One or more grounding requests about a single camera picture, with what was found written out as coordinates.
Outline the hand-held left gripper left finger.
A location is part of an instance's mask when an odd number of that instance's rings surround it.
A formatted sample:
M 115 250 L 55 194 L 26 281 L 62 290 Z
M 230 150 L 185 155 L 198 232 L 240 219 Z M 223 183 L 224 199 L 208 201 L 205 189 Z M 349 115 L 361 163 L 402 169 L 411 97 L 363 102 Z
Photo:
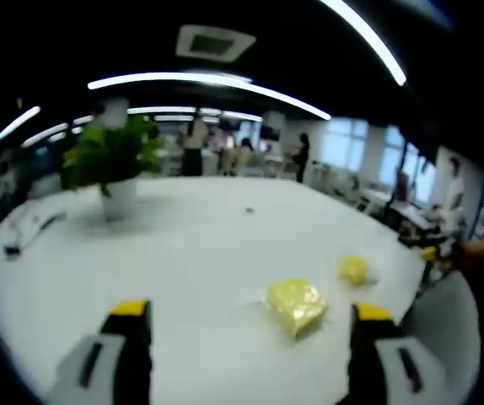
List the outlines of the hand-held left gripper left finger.
M 152 345 L 151 301 L 121 302 L 61 360 L 50 403 L 151 403 Z

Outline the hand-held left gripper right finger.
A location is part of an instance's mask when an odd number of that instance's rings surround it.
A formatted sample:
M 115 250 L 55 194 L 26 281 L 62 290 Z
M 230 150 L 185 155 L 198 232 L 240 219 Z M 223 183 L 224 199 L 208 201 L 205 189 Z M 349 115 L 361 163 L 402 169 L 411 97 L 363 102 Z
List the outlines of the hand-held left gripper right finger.
M 384 308 L 352 305 L 346 404 L 453 404 L 444 367 Z

